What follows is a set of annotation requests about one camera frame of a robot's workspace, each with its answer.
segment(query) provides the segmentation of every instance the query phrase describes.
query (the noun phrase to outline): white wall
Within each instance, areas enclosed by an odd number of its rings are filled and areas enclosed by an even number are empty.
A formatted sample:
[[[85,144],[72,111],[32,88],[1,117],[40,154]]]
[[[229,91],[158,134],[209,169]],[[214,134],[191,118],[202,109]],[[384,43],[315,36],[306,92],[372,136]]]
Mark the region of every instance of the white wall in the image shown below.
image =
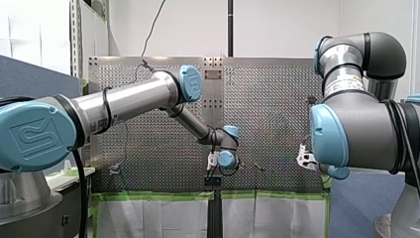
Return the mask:
[[[339,0],[237,0],[235,57],[313,58],[320,38],[339,35],[339,10]]]
[[[386,32],[395,37],[407,54],[407,70],[398,81],[395,99],[405,98],[414,88],[411,75],[412,39],[416,0],[342,0],[340,35]]]
[[[142,53],[159,4],[110,0],[112,55]],[[237,57],[311,58],[320,37],[339,34],[338,0],[241,0],[234,15]],[[226,55],[227,21],[226,0],[167,1],[146,56]]]
[[[109,1],[111,55],[139,56],[142,53],[160,2]],[[226,0],[166,1],[145,56],[198,57],[226,53],[226,4]]]
[[[158,0],[110,0],[111,55],[142,53],[159,4]],[[415,69],[420,68],[416,60],[420,48],[413,45],[417,7],[415,0],[237,0],[234,55],[312,58],[322,36],[387,32],[407,53],[407,71],[395,96],[404,98],[414,91]],[[226,0],[167,1],[146,52],[146,56],[173,57],[226,54]]]
[[[70,74],[68,0],[0,0],[0,55]]]

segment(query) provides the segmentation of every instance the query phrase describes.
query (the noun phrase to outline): robotic arm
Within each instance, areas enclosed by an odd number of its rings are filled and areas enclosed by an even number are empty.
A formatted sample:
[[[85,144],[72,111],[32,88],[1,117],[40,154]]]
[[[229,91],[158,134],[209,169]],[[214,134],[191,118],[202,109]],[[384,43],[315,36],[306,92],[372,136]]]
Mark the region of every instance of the robotic arm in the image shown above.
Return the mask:
[[[184,102],[201,96],[198,70],[184,65],[178,75],[156,71],[152,77],[119,88],[105,88],[74,99],[62,95],[0,107],[0,169],[4,172],[36,172],[50,168],[82,147],[87,137],[106,132],[123,121],[160,108],[208,145],[216,143],[218,161],[226,169],[237,165],[238,129],[226,127],[214,133]]]
[[[346,167],[394,174],[409,171],[409,160],[404,160],[404,165],[397,162],[403,160],[402,131],[395,130],[393,119],[401,112],[408,131],[418,130],[420,110],[412,103],[395,107],[380,103],[393,97],[395,79],[404,75],[402,46],[384,33],[324,38],[316,50],[314,66],[323,78],[325,96],[322,104],[311,108],[314,156],[321,164],[335,167],[321,171]],[[367,90],[362,82],[364,72],[369,78]]]
[[[336,179],[345,179],[348,167],[405,172],[391,233],[419,237],[420,95],[403,103],[389,100],[396,79],[405,72],[403,47],[384,33],[324,38],[315,51],[314,67],[323,78],[325,96],[310,112],[319,170]]]

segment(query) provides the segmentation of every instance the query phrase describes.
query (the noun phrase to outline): wire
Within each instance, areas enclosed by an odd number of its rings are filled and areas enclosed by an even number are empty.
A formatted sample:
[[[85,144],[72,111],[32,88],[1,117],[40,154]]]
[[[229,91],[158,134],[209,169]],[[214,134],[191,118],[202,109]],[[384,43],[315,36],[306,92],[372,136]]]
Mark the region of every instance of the wire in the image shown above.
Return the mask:
[[[74,160],[76,161],[77,171],[80,180],[80,230],[78,237],[85,237],[87,224],[87,184],[84,175],[83,162],[81,161],[78,150],[73,151]]]
[[[143,48],[142,57],[145,55],[146,49],[148,47],[149,39],[151,38],[152,33],[154,32],[155,23],[158,20],[158,16],[160,15],[160,11],[163,8],[163,5],[164,5],[165,2],[166,2],[166,0],[163,0],[160,3],[160,7],[158,8],[157,15],[155,16],[154,22],[152,23],[151,31],[149,32],[149,35],[148,35],[148,37],[146,38],[146,41],[145,41],[145,47]]]
[[[15,102],[24,102],[24,101],[32,101],[34,98],[32,97],[25,97],[25,96],[13,96],[13,97],[5,97],[0,99],[0,107],[9,105]]]
[[[152,34],[153,34],[153,32],[154,32],[154,29],[155,29],[155,24],[157,23],[158,16],[160,15],[160,11],[161,11],[161,9],[163,8],[163,5],[164,5],[164,3],[165,3],[165,2],[166,2],[166,0],[163,0],[163,1],[161,1],[161,3],[160,3],[160,7],[158,8],[158,11],[157,11],[157,14],[156,14],[156,16],[155,16],[154,22],[152,23],[152,27],[151,27],[151,30],[150,30],[150,32],[149,32],[149,35],[148,35],[148,37],[147,37],[147,38],[146,38],[146,40],[145,40],[145,45],[144,45],[144,47],[143,47],[143,51],[142,51],[142,58],[145,56],[146,49],[148,48],[148,42],[149,42],[149,39],[151,38],[151,36],[152,36]],[[154,71],[155,71],[155,69],[154,69],[154,68],[152,68],[152,67],[148,64],[148,62],[147,62],[146,60],[142,59],[142,62],[143,62],[143,63],[140,63],[140,64],[138,64],[138,65],[136,66],[136,70],[135,70],[135,73],[134,73],[134,80],[133,80],[133,81],[131,81],[129,84],[137,82],[137,80],[138,80],[138,78],[137,78],[137,74],[138,74],[138,71],[139,71],[140,66],[143,66],[143,67],[147,68],[147,69],[148,69],[149,71],[151,71],[151,72],[154,72]]]
[[[398,158],[395,162],[395,166],[390,171],[390,173],[398,173],[403,169],[403,166],[405,164],[405,158],[406,158],[406,152],[408,152],[408,156],[410,159],[411,168],[414,173],[414,177],[417,183],[417,192],[420,198],[420,179],[419,179],[419,168],[416,164],[416,160],[413,155],[413,151],[411,149],[410,140],[408,138],[407,134],[407,125],[404,121],[403,113],[401,111],[401,108],[398,106],[398,104],[393,100],[385,100],[383,102],[386,106],[386,109],[388,110],[389,117],[391,119],[392,126],[394,127],[394,130],[398,137],[402,138],[398,142]]]
[[[112,126],[112,113],[111,113],[111,108],[109,106],[109,101],[108,101],[108,97],[107,97],[109,89],[112,89],[112,87],[105,87],[104,90],[102,91],[102,100],[104,101],[104,104],[105,104],[106,113],[107,113],[107,117],[108,117],[108,122],[107,122],[106,126],[102,130],[100,130],[99,132],[95,133],[95,135],[107,132],[108,129],[111,128],[111,126]]]
[[[145,56],[146,49],[148,48],[149,39],[152,37],[152,34],[154,32],[154,29],[155,29],[155,24],[156,24],[156,22],[158,20],[158,17],[160,15],[161,9],[163,8],[163,5],[164,5],[165,2],[166,2],[166,0],[163,0],[160,3],[160,7],[158,8],[157,14],[156,14],[155,19],[154,19],[154,21],[152,23],[152,26],[151,26],[151,30],[149,32],[149,35],[148,35],[148,37],[145,40],[145,46],[143,47],[143,51],[142,51],[142,58]],[[137,82],[137,80],[138,80],[138,72],[139,72],[140,66],[142,66],[144,68],[147,68],[150,72],[154,72],[155,71],[155,69],[152,66],[150,66],[149,63],[146,60],[142,59],[142,62],[143,63],[140,63],[140,64],[138,64],[136,66],[136,69],[134,71],[134,80],[131,81],[131,82],[129,82],[127,85]],[[124,125],[126,126],[127,133],[126,133],[126,142],[124,144],[124,159],[123,159],[123,162],[127,160],[127,144],[128,144],[128,141],[129,141],[129,133],[130,133],[129,132],[129,128],[128,128],[126,122],[124,122]]]
[[[401,109],[396,105],[396,103],[395,103],[394,106],[397,109],[396,111],[397,111],[398,117],[399,118],[403,118]],[[402,123],[402,127],[401,128],[402,128],[402,135],[403,135],[404,141],[405,141],[405,146],[406,146],[406,149],[408,151],[409,158],[410,158],[411,168],[413,169],[414,177],[416,179],[417,192],[418,192],[419,198],[420,198],[420,179],[419,179],[419,174],[420,173],[419,173],[419,168],[417,166],[416,160],[414,159],[413,151],[411,149],[410,140],[409,140],[408,134],[407,134],[407,125],[406,125],[406,123]]]

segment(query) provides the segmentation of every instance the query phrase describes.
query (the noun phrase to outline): pegboard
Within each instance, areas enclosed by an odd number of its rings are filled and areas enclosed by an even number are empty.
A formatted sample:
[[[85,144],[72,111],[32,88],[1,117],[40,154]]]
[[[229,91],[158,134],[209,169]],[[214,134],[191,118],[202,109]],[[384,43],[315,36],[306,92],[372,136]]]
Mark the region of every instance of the pegboard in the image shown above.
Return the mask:
[[[244,164],[223,188],[320,191],[319,175],[296,163],[309,134],[308,96],[321,98],[312,59],[225,59],[224,122],[240,128]]]
[[[203,78],[207,69],[221,70],[220,78],[204,79],[203,98],[188,107],[209,124],[240,128],[238,156],[244,166],[223,178],[223,188],[321,191],[319,176],[296,163],[299,143],[309,132],[305,99],[321,96],[321,80],[312,72],[311,59],[217,58],[217,64],[214,59],[145,58],[155,69],[178,70],[193,64]],[[140,63],[140,58],[91,59],[90,90],[133,82],[136,71],[137,81],[149,78],[150,71],[138,67]],[[154,110],[126,125],[91,139],[92,165],[98,170],[94,191],[204,189],[207,148],[165,112]],[[111,175],[110,167],[118,163],[121,172]]]

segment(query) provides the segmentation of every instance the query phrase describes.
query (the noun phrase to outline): metal pole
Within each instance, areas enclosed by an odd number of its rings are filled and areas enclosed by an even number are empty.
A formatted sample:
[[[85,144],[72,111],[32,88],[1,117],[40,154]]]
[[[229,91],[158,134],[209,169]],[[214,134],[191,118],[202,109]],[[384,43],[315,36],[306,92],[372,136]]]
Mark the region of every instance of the metal pole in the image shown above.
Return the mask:
[[[234,0],[228,0],[228,57],[234,56]]]

